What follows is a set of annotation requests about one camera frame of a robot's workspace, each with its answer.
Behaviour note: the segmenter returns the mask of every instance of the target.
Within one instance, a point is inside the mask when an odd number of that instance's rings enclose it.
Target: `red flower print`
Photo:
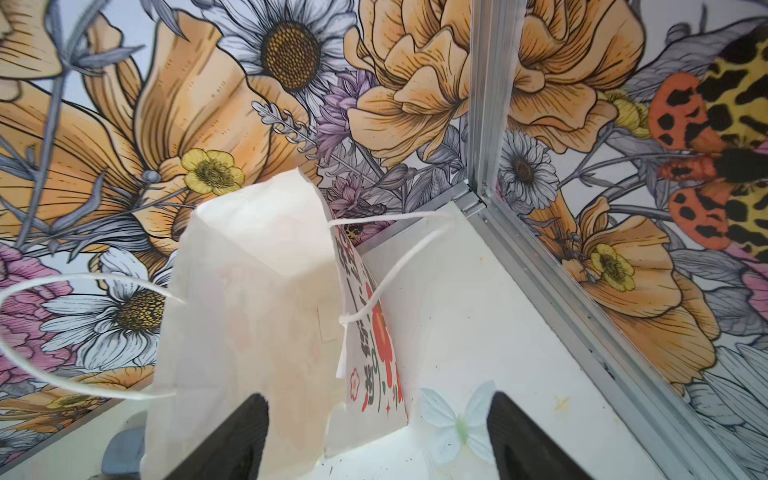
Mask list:
[[[357,391],[360,389],[360,375],[357,374],[357,369],[352,371],[352,375],[349,377],[349,396],[352,397],[352,401],[357,400]]]
[[[368,298],[371,298],[373,292],[368,283],[366,283],[366,292]],[[389,333],[386,331],[381,302],[373,307],[373,336],[376,338],[376,350],[379,352],[379,359],[386,368],[386,385],[392,388],[392,361],[395,355],[392,351],[392,340],[389,339]]]

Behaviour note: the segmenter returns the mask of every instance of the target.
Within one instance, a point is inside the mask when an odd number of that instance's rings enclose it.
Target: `yellow flower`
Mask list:
[[[549,145],[587,152],[617,117],[598,92],[623,84],[644,33],[626,0],[529,0],[508,126]]]
[[[599,243],[590,255],[595,271],[601,278],[620,292],[634,290],[634,268],[627,259],[616,253],[610,245]]]
[[[146,81],[129,58],[107,66],[99,77],[84,78],[98,113],[61,106],[51,171],[38,208],[44,221],[72,212],[105,173],[101,203],[80,224],[132,211],[154,245],[154,250],[137,253],[150,270],[164,265],[177,249],[189,207],[296,166],[319,181],[314,162],[265,125],[251,104],[271,102],[303,123],[309,122],[306,110],[273,78],[248,78],[217,47],[221,33],[214,25],[182,11],[178,18],[186,39],[158,24]],[[88,31],[89,51],[119,47],[122,38],[99,16]],[[0,134],[16,151],[33,147],[39,155],[50,95],[32,83],[20,85],[17,99],[0,102]],[[186,168],[181,158],[198,149],[209,162]],[[0,154],[10,155],[3,149]],[[6,202],[28,207],[31,181],[0,171],[0,189]],[[20,222],[4,212],[0,208],[0,237],[12,239]],[[86,251],[105,248],[90,245]]]
[[[673,270],[669,237],[640,215],[608,228],[599,197],[574,219],[561,193],[528,216],[542,243],[661,375],[681,384],[714,365],[720,327],[695,283]]]
[[[189,172],[184,176],[184,183],[199,194],[224,195],[239,190],[245,174],[234,165],[232,155],[218,150],[193,148],[181,158],[181,166]]]
[[[48,0],[0,0],[0,100],[21,93],[16,80],[49,78],[61,62],[45,30]]]
[[[381,83],[350,108],[355,141],[391,167],[428,144],[429,157],[453,118],[468,110],[470,0],[361,0],[362,38],[344,38],[344,56]]]
[[[153,373],[153,366],[126,367],[102,373],[86,373],[71,380],[105,389],[127,390],[136,385],[143,386]],[[7,411],[0,419],[28,420],[14,425],[13,429],[56,433],[62,425],[69,425],[76,417],[96,409],[105,400],[49,385],[40,392],[17,399],[0,400],[0,410]]]

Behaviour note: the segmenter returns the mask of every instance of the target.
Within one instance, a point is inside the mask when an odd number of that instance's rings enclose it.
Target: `white string handle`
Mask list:
[[[366,218],[339,218],[336,220],[331,220],[328,222],[330,226],[335,225],[352,225],[355,223],[368,223],[368,222],[376,222],[381,220],[405,220],[408,218],[445,218],[448,220],[455,220],[455,217],[453,214],[450,214],[448,212],[410,212],[407,214],[390,214],[390,215],[378,215],[375,217],[366,217]],[[408,263],[417,253],[424,250],[427,245],[432,243],[435,239],[443,235],[448,230],[451,230],[455,225],[455,221],[451,221],[450,223],[447,223],[446,225],[443,225],[439,229],[429,233],[426,237],[419,240],[419,242],[414,245],[411,250],[408,250],[402,257],[400,257],[400,260],[397,260],[394,266],[392,266],[391,269],[389,269],[389,272],[386,273],[384,276],[384,280],[381,281],[378,287],[376,287],[376,290],[373,291],[373,294],[371,295],[371,298],[368,299],[368,302],[366,302],[365,306],[358,310],[357,313],[354,313],[352,315],[341,315],[339,317],[339,323],[342,325],[347,325],[351,322],[356,322],[358,320],[362,320],[366,318],[366,316],[370,315],[373,312],[373,308],[376,306],[376,304],[379,302],[379,299],[381,298],[382,294],[384,293],[384,289],[389,286],[390,283],[395,279],[395,276],[397,276],[398,272],[402,270],[402,268]]]
[[[182,299],[174,296],[168,289],[158,286],[152,282],[134,278],[126,275],[114,275],[112,273],[67,273],[65,275],[43,276],[41,278],[34,278],[26,280],[21,283],[16,283],[13,286],[0,291],[0,313],[2,312],[2,305],[13,294],[19,293],[23,290],[32,288],[33,286],[47,285],[53,282],[68,282],[71,280],[118,280],[123,282],[135,283],[142,286],[147,290],[152,290],[155,293],[159,293],[162,296],[184,302]],[[84,393],[85,395],[105,397],[108,399],[129,399],[129,400],[147,400],[147,399],[160,399],[168,396],[175,395],[175,392],[139,392],[136,390],[113,390],[103,389],[101,387],[88,385],[87,383],[73,382],[70,379],[53,375],[52,373],[40,370],[38,367],[32,365],[24,356],[19,355],[13,347],[5,343],[5,340],[0,336],[0,352],[5,355],[5,358],[11,360],[19,368],[23,369],[30,375],[33,375],[42,382],[49,383],[61,387],[76,393]]]

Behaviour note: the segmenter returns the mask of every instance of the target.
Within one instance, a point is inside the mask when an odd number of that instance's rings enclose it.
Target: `floral wallpaper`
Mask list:
[[[166,286],[197,205],[296,167],[337,217],[418,209],[466,178],[469,25],[469,0],[0,0],[0,287]],[[0,331],[126,389],[151,380],[163,311],[55,282]],[[59,390],[0,357],[0,466],[105,401]]]
[[[768,5],[530,0],[495,192],[768,478]]]

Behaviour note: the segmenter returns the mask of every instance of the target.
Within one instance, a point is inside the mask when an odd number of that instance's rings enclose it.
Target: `white butterfly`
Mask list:
[[[435,462],[441,465],[452,462],[462,445],[467,445],[486,462],[495,462],[485,426],[495,391],[493,381],[483,383],[472,394],[464,414],[456,415],[439,393],[422,389],[422,417],[438,429],[432,445]]]

